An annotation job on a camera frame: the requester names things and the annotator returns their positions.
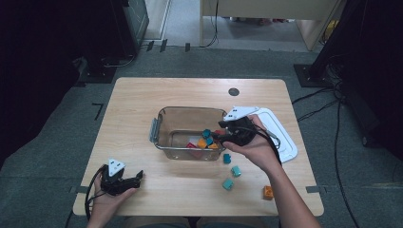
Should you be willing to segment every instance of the table top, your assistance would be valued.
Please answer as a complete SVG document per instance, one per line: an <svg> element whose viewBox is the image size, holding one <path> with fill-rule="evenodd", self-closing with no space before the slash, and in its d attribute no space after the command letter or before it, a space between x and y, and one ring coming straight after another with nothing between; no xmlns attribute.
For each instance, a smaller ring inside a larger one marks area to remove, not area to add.
<svg viewBox="0 0 403 228"><path fill-rule="evenodd" d="M240 94L232 96L230 88ZM283 168L315 216L323 214L311 164L300 135L286 84L273 79L120 78L113 89L82 185L89 186L98 168L109 159L124 162L124 179L143 170L138 192L119 210L120 216L275 216L275 200L262 198L267 176L244 156L223 155L216 161L175 161L149 140L152 120L166 106L213 107L226 111L233 106L259 106L273 111L297 146L297 156ZM241 176L234 178L237 165ZM222 183L231 178L230 191ZM85 194L78 194L73 211L85 215Z"/></svg>

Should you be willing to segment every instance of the person's right hand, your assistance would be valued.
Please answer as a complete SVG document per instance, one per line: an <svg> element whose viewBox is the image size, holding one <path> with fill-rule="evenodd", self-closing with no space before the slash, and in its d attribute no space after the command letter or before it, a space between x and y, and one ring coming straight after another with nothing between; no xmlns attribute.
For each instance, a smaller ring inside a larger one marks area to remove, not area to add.
<svg viewBox="0 0 403 228"><path fill-rule="evenodd" d="M266 130L258 115L254 114L248 117L253 124ZM232 142L224 142L222 145L231 151L244 155L265 172L268 172L270 167L279 165L276 154L269 142L260 135L256 135L250 143L244 146L239 146Z"/></svg>

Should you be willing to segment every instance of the person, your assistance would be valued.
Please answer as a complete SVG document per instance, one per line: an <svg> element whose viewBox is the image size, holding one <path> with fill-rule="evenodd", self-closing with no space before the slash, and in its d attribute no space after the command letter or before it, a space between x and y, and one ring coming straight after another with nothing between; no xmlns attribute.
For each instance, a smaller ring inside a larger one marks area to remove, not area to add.
<svg viewBox="0 0 403 228"><path fill-rule="evenodd" d="M259 116L250 115L249 119L257 125L257 130L265 130ZM227 149L244 155L253 164L259 167L270 180L273 194L276 199L278 216L281 227L320 227L317 218L309 210L295 186L291 183L269 142L257 135L250 143L244 146L232 142L222 144ZM100 190L100 178L95 181L95 191ZM96 198L92 206L92 215L87 227L103 227L112 219L122 203L130 198L136 189L128 189L119 196L111 197L108 194Z"/></svg>

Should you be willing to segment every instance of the gray floor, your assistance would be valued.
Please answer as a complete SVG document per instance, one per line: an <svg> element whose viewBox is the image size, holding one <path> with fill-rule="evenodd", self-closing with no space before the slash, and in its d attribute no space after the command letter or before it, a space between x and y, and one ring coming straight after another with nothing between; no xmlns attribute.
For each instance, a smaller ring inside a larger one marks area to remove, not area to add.
<svg viewBox="0 0 403 228"><path fill-rule="evenodd" d="M285 81L292 101L317 90L300 87L294 72L293 64L311 64L317 57L317 52L302 48L304 45L296 31L292 31L294 38L289 37L295 44L283 44L281 50L271 45L241 49L243 41L227 47L224 37L233 34L222 31L220 45L225 47L192 46L186 52L184 43L196 43L199 34L195 31L187 36L185 32L174 30L177 25L173 18L179 17L175 14L176 7L195 2L198 1L173 0L164 31L164 38L168 39L166 50L142 49L132 63L118 68L115 80L119 77L276 78ZM239 23L237 26L244 26L245 36L254 36L249 31L251 25ZM0 172L3 193L0 227L65 225L75 200L71 187L81 183L112 90L113 83L73 87L39 136L6 160ZM332 93L320 93L296 103L296 117L317 110L333 99ZM105 104L97 120L99 106L93 104ZM402 162L383 148L362 146L359 127L345 104L340 108L335 153L336 114L337 106L333 105L299 122L325 208L319 221L324 227L355 227L337 181L337 165L345 199L360 227L403 227ZM115 218L107 227L119 227L122 219ZM270 227L276 227L278 222L271 217L263 220ZM84 226L86 219L73 215L68 227Z"/></svg>

